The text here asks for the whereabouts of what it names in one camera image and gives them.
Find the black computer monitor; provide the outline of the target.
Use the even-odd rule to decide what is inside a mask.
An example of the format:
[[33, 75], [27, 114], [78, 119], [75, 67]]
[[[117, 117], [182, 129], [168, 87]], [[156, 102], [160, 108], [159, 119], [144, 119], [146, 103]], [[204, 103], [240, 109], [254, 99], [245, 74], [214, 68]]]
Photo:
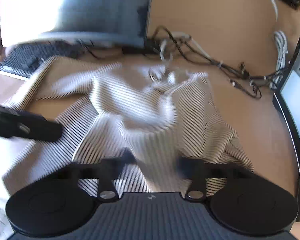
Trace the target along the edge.
[[144, 45], [151, 0], [0, 0], [5, 47], [65, 40]]

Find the striped white black garment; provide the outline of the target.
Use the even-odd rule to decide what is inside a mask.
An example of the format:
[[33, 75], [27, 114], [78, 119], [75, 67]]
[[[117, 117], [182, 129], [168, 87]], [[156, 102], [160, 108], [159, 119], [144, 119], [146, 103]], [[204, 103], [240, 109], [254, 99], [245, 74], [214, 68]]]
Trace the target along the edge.
[[29, 142], [3, 175], [10, 194], [72, 162], [98, 163], [125, 148], [136, 163], [115, 181], [119, 193], [185, 192], [188, 182], [175, 167], [179, 155], [253, 169], [237, 132], [215, 107], [206, 73], [53, 56], [4, 106], [25, 110], [34, 100], [74, 94], [81, 98], [57, 117], [61, 139]]

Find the black keyboard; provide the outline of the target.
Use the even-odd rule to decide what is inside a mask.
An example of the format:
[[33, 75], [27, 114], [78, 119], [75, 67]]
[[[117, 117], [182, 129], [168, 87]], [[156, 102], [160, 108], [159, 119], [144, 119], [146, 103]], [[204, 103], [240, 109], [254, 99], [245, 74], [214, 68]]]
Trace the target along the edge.
[[52, 56], [76, 57], [79, 47], [63, 41], [27, 43], [14, 47], [0, 62], [0, 71], [29, 78]]

